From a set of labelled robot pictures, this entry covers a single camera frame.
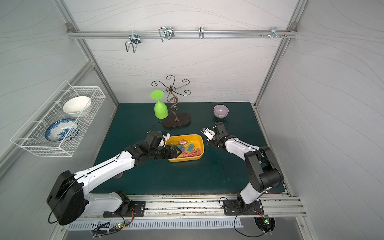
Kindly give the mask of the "yellow plastic storage box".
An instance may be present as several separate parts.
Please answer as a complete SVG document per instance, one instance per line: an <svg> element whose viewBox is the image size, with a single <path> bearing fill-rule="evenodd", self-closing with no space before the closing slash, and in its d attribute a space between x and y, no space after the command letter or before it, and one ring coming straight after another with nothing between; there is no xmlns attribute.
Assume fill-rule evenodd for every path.
<svg viewBox="0 0 384 240"><path fill-rule="evenodd" d="M176 146L181 151L178 157L169 159L171 163L199 160L205 151L203 139L197 134L170 137L167 145Z"/></svg>

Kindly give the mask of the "bronze wire cup stand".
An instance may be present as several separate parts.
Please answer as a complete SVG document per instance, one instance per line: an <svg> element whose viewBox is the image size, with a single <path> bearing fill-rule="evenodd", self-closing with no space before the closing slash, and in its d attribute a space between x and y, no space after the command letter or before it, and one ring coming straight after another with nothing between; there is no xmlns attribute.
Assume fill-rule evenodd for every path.
<svg viewBox="0 0 384 240"><path fill-rule="evenodd" d="M172 80L173 82L169 86L165 85L161 81L153 81L151 83L152 87L157 87L159 84L165 87L165 90L163 90L165 95L161 99L161 102L163 102L167 106L169 115L167 118L162 119L162 124L167 129L186 127L191 123L192 119L191 119L191 116L187 113L178 113L178 103L179 103L178 96L184 96L184 97L189 96L191 94L191 91L184 90L183 93L179 93L178 90L189 85L190 80L183 79L182 80L183 85L180 87L175 87L175 82L176 82L175 76L168 75L166 79Z"/></svg>

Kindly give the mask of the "green plastic goblet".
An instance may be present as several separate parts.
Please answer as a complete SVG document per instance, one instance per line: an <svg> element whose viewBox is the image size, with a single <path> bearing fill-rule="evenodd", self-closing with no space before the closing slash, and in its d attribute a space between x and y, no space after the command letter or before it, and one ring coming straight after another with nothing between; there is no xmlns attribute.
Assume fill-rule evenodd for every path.
<svg viewBox="0 0 384 240"><path fill-rule="evenodd" d="M160 90L156 90L151 93L151 98L157 101L154 107L155 116L161 120L167 118L169 115L167 106L161 102L164 95L164 92Z"/></svg>

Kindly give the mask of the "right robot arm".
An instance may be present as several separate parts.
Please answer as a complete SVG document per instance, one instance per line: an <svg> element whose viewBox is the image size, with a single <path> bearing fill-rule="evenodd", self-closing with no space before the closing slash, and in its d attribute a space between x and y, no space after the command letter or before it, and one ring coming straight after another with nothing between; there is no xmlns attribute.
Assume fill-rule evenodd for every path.
<svg viewBox="0 0 384 240"><path fill-rule="evenodd" d="M212 130L202 128L201 132L208 138L209 146L224 149L245 161L249 183L238 194L240 208L252 205L265 192L284 181L281 167L270 147L253 146L230 135L222 122L214 124Z"/></svg>

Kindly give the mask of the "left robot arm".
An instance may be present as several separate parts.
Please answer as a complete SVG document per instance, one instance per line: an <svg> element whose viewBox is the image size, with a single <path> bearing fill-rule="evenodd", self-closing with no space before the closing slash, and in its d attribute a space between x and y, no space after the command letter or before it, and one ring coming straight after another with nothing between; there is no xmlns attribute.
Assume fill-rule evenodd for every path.
<svg viewBox="0 0 384 240"><path fill-rule="evenodd" d="M107 197L95 197L91 191L107 180L130 170L149 159L175 159L181 149L167 145L170 134L148 132L145 140L131 145L116 156L83 171L61 173L48 198L47 204L61 226L68 225L85 213L110 212L126 216L131 210L131 201L121 191Z"/></svg>

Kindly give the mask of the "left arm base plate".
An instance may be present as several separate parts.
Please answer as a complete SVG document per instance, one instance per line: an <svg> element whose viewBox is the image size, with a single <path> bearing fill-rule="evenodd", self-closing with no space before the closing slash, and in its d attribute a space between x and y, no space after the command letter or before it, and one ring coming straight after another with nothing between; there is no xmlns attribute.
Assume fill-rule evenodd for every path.
<svg viewBox="0 0 384 240"><path fill-rule="evenodd" d="M146 210L145 201L123 202L115 212L104 212L104 218L140 218L143 217Z"/></svg>

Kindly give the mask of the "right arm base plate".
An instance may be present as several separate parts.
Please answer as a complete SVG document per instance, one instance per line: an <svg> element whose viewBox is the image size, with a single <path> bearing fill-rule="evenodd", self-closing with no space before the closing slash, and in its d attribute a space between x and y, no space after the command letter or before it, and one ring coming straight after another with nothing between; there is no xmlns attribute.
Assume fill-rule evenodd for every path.
<svg viewBox="0 0 384 240"><path fill-rule="evenodd" d="M221 206L224 209L224 214L226 216L236 216L237 214L243 216L261 216L265 214L261 200L254 201L247 205L240 199L225 199L221 202Z"/></svg>

